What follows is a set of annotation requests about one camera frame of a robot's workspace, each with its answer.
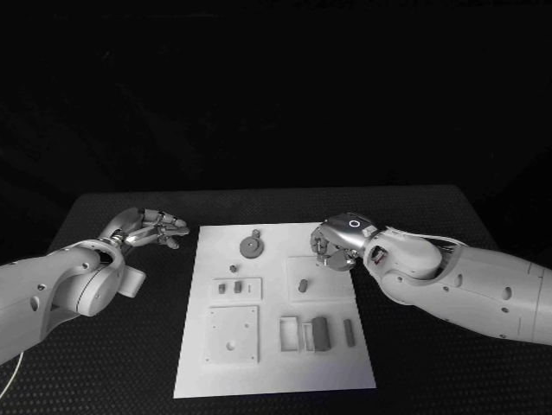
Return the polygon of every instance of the table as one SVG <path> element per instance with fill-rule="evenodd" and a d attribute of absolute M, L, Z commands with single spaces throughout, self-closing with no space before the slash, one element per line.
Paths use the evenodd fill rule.
<path fill-rule="evenodd" d="M 116 296 L 99 316 L 61 324 L 25 352 L 0 414 L 552 413 L 552 347 L 477 335 L 396 304 L 361 266 L 353 279 L 377 389 L 172 399 L 198 227 L 322 221 L 356 211 L 380 226 L 497 249 L 458 187 L 89 194 L 50 252 L 96 238 L 132 206 L 177 214 L 191 234 L 178 251 L 145 246 L 129 255 L 128 264 L 148 274 L 138 298 Z M 15 363 L 0 367 L 0 391 Z"/>

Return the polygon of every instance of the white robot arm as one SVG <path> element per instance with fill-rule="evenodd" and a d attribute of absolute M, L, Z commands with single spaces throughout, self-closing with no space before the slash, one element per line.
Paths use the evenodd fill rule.
<path fill-rule="evenodd" d="M 552 271 L 540 265 L 449 238 L 379 229 L 353 213 L 320 225 L 311 245 L 335 270 L 350 270 L 361 257 L 396 303 L 483 335 L 552 345 Z"/>
<path fill-rule="evenodd" d="M 126 209 L 97 239 L 48 256 L 0 266 L 0 365 L 45 339 L 63 323 L 94 316 L 116 293 L 135 297 L 145 273 L 125 264 L 135 246 L 177 249 L 187 223 L 156 210 Z"/>

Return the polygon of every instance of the black background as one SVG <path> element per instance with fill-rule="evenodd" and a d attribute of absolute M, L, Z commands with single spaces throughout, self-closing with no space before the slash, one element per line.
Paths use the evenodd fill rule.
<path fill-rule="evenodd" d="M 552 5 L 458 4 L 0 15 L 0 264 L 84 193 L 452 183 L 552 268 Z"/>

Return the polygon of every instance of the white rectangular piece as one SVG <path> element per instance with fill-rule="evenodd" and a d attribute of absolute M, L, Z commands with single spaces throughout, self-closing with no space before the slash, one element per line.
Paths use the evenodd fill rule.
<path fill-rule="evenodd" d="M 354 301 L 351 272 L 335 271 L 320 264 L 317 257 L 288 258 L 289 300 L 291 301 Z M 308 280 L 308 289 L 299 291 L 301 280 Z"/>
<path fill-rule="evenodd" d="M 257 364 L 257 307 L 208 309 L 204 361 Z"/>
<path fill-rule="evenodd" d="M 285 223 L 201 227 L 174 398 L 376 388 L 354 298 L 291 301 L 288 259 L 315 258 L 309 235 L 318 225 L 320 223 Z M 255 229 L 262 233 L 265 248 L 259 258 L 247 259 L 239 246 Z M 236 275 L 229 275 L 227 271 L 220 274 L 217 270 L 229 270 L 232 265 L 236 266 Z M 346 278 L 346 274 L 348 272 L 335 272 L 338 278 Z M 239 280 L 262 279 L 262 305 L 213 301 L 210 286 L 223 275 L 226 278 L 239 277 Z M 259 361 L 250 365 L 208 364 L 204 361 L 204 347 L 210 308 L 229 308 L 237 304 L 257 307 Z M 347 347 L 344 324 L 333 323 L 328 324 L 331 349 L 327 353 L 282 353 L 279 325 L 283 316 L 298 318 L 301 343 L 304 322 L 311 322 L 317 316 L 330 322 L 351 319 L 356 346 Z"/>
<path fill-rule="evenodd" d="M 304 322 L 304 343 L 305 343 L 305 351 L 315 352 L 317 347 L 314 345 L 314 327 L 311 322 Z"/>
<path fill-rule="evenodd" d="M 298 318 L 281 317 L 281 351 L 299 351 L 299 332 L 298 332 Z"/>
<path fill-rule="evenodd" d="M 234 283 L 242 282 L 242 292 L 234 292 Z M 220 294 L 220 285 L 226 285 L 224 294 Z M 260 278 L 214 279 L 210 285 L 210 297 L 213 302 L 244 301 L 253 303 L 262 301 Z"/>

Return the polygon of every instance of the robotic hand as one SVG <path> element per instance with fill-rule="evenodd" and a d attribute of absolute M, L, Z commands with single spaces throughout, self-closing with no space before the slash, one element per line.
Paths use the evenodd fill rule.
<path fill-rule="evenodd" d="M 552 271 L 540 265 L 451 238 L 377 228 L 353 213 L 318 226 L 311 247 L 338 271 L 361 257 L 396 303 L 483 335 L 552 345 Z"/>
<path fill-rule="evenodd" d="M 180 247 L 187 223 L 156 210 L 126 209 L 97 239 L 48 256 L 0 266 L 0 365 L 38 344 L 63 322 L 94 316 L 116 293 L 135 297 L 145 273 L 125 264 L 133 247 Z"/>

